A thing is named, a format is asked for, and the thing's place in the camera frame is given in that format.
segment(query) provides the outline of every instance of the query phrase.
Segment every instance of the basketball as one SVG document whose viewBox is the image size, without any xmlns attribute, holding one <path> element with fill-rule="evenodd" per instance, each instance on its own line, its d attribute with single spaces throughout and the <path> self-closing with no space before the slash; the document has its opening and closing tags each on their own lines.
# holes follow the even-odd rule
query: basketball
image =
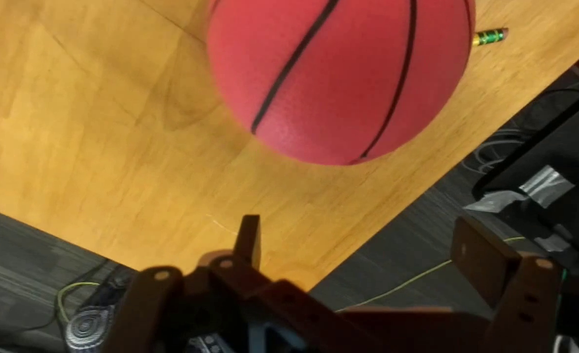
<svg viewBox="0 0 579 353">
<path fill-rule="evenodd" d="M 472 0 L 217 0 L 209 68 L 262 145 L 351 164 L 437 115 L 466 66 L 472 17 Z"/>
</svg>

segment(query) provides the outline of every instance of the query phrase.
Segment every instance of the wooden floor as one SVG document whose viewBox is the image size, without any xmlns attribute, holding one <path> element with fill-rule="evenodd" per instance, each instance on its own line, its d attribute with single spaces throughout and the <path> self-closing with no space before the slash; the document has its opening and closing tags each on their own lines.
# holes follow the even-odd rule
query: wooden floor
<svg viewBox="0 0 579 353">
<path fill-rule="evenodd" d="M 517 119 L 543 123 L 559 106 L 561 100 L 545 96 L 523 109 Z M 329 308 L 347 308 L 380 296 L 413 274 L 445 260 L 449 257 L 453 221 L 460 213 L 460 206 L 472 200 L 470 186 L 474 180 L 474 174 L 458 168 L 445 174 L 321 280 L 311 294 Z M 502 237 L 513 235 L 492 219 L 486 219 L 486 223 Z M 515 247 L 533 249 L 527 243 L 515 243 Z M 54 292 L 95 262 L 99 262 L 99 257 L 91 253 L 0 215 L 0 343 L 60 351 L 62 341 L 54 323 L 46 325 L 46 329 L 23 329 L 44 323 L 50 317 Z M 91 280 L 101 280 L 111 266 L 107 264 L 95 272 Z M 78 306 L 86 296 L 88 292 L 84 290 L 68 298 L 68 308 Z M 404 290 L 368 304 L 402 308 L 437 304 L 478 315 L 490 313 L 453 266 L 443 266 Z"/>
</svg>

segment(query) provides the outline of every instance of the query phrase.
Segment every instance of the yellow wire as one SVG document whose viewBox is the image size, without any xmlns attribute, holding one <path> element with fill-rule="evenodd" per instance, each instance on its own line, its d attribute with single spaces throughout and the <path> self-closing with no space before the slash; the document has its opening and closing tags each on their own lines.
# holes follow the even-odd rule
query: yellow wire
<svg viewBox="0 0 579 353">
<path fill-rule="evenodd" d="M 502 241 L 504 241 L 504 243 L 513 243 L 513 241 L 521 241 L 521 239 L 525 239 L 525 237 L 506 237 L 506 239 L 502 239 Z M 366 304 L 370 304 L 370 302 L 376 302 L 376 300 L 380 300 L 380 298 L 384 298 L 384 296 L 390 296 L 390 294 L 394 294 L 394 292 L 398 292 L 398 290 L 402 290 L 402 288 L 405 288 L 405 286 L 417 282 L 417 280 L 423 278 L 423 276 L 429 276 L 431 272 L 435 272 L 435 270 L 439 270 L 439 268 L 443 268 L 443 266 L 447 266 L 447 264 L 451 264 L 451 258 L 449 258 L 449 260 L 443 260 L 443 262 L 437 262 L 437 264 L 433 264 L 433 266 L 429 266 L 429 268 L 425 268 L 425 270 L 421 270 L 421 272 L 409 276 L 407 280 L 404 280 L 404 282 L 392 286 L 390 290 L 386 290 L 386 292 L 382 292 L 382 294 L 370 296 L 370 298 L 366 298 L 366 300 L 362 300 L 362 302 L 356 302 L 356 304 L 351 304 L 351 306 L 343 306 L 343 308 L 339 308 L 337 311 L 345 311 L 345 309 L 349 309 L 349 308 L 366 306 Z"/>
<path fill-rule="evenodd" d="M 68 286 L 64 286 L 64 288 L 60 288 L 56 292 L 54 300 L 56 300 L 56 308 L 58 308 L 58 313 L 60 313 L 64 323 L 68 323 L 68 313 L 66 313 L 66 308 L 64 308 L 64 296 L 66 296 L 68 290 L 78 288 L 78 286 L 97 286 L 97 282 L 70 282 Z"/>
</svg>

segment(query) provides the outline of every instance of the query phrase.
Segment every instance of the black cable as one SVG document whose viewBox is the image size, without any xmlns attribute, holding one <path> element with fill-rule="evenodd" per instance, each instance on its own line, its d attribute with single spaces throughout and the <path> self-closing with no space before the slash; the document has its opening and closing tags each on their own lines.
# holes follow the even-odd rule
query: black cable
<svg viewBox="0 0 579 353">
<path fill-rule="evenodd" d="M 93 276 L 93 274 L 95 274 L 99 268 L 103 268 L 107 262 L 109 262 L 107 258 L 97 260 L 95 266 L 91 266 L 91 268 L 88 268 L 86 272 L 74 276 L 72 280 L 68 280 L 68 282 L 62 284 L 60 288 L 64 288 L 64 286 L 68 286 L 68 284 L 72 284 L 72 282 L 80 282 L 80 280 L 86 280 L 86 278 Z M 58 325 L 58 329 L 60 329 L 60 333 L 62 333 L 62 331 L 64 331 L 64 325 L 62 325 L 62 321 L 58 319 L 58 308 L 56 308 L 56 296 L 58 296 L 58 290 L 56 290 L 54 296 L 52 296 L 52 311 L 50 311 L 50 317 L 48 317 L 46 321 L 42 321 L 42 323 L 38 323 L 38 325 L 23 327 L 23 329 L 11 329 L 11 331 L 0 335 L 0 341 L 1 341 L 1 339 L 7 339 L 7 337 L 23 335 L 23 333 L 27 333 L 27 331 L 44 329 L 44 327 L 48 327 L 52 321 L 56 321 L 56 325 Z M 7 347 L 7 349 L 13 349 L 13 347 L 19 347 L 19 345 L 13 345 L 13 343 L 9 343 L 9 345 L 1 345 L 1 343 L 0 343 L 0 349 L 5 349 L 5 347 Z"/>
</svg>

